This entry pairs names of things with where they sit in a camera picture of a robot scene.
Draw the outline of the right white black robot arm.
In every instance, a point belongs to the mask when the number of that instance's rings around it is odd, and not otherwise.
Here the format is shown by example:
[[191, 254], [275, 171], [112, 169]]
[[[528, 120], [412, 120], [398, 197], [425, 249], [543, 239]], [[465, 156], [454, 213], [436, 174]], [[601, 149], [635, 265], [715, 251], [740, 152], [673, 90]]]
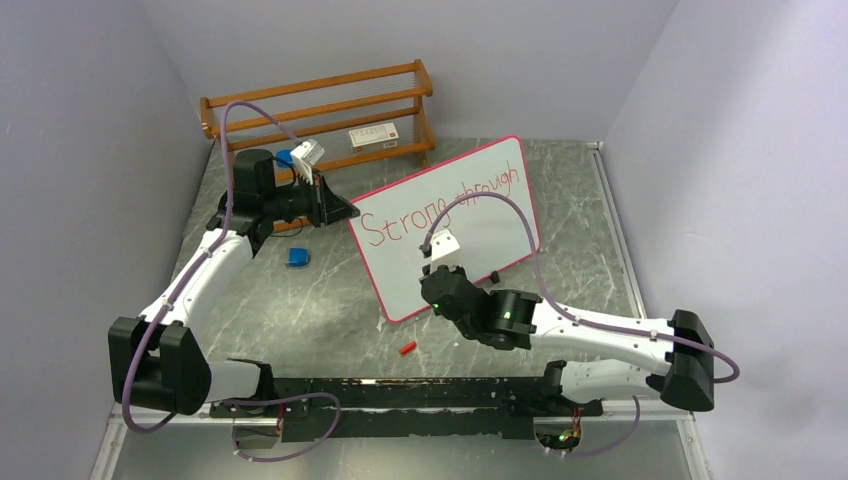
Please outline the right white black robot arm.
[[462, 268], [423, 268], [421, 296], [467, 340], [497, 350], [551, 348], [591, 355], [566, 364], [539, 391], [550, 413], [575, 403], [658, 393], [687, 411], [715, 407], [714, 345], [699, 316], [676, 310], [670, 319], [636, 319], [575, 309], [512, 289], [486, 291]]

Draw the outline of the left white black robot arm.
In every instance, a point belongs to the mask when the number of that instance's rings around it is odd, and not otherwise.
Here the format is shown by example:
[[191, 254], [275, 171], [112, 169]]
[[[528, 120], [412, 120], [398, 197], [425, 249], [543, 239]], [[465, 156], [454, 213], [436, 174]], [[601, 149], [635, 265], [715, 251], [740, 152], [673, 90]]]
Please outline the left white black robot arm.
[[200, 244], [172, 283], [135, 317], [108, 331], [113, 395], [124, 413], [133, 406], [191, 415], [204, 404], [236, 399], [249, 414], [273, 409], [277, 388], [269, 365], [251, 360], [210, 362], [194, 332], [233, 278], [256, 256], [275, 223], [305, 218], [314, 227], [356, 218], [317, 169], [277, 185], [275, 158], [245, 150], [227, 162], [227, 186]]

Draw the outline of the pink-framed whiteboard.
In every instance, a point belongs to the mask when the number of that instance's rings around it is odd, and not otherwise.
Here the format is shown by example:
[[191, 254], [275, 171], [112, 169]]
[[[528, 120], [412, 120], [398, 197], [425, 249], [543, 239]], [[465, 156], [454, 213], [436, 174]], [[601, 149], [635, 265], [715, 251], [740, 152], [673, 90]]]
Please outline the pink-framed whiteboard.
[[530, 254], [542, 237], [522, 143], [508, 136], [353, 200], [349, 222], [383, 316], [400, 323], [422, 312], [420, 250], [438, 213], [457, 235], [459, 258], [480, 282]]

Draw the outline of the red marker cap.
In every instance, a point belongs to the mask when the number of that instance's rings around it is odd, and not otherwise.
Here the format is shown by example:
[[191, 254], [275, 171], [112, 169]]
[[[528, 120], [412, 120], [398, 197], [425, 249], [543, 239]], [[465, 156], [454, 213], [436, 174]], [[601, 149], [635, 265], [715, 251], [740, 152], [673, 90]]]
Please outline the red marker cap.
[[417, 343], [415, 341], [412, 341], [412, 342], [404, 345], [403, 347], [401, 347], [399, 349], [399, 354], [401, 356], [406, 356], [406, 355], [410, 354], [412, 351], [414, 351], [416, 348], [417, 348]]

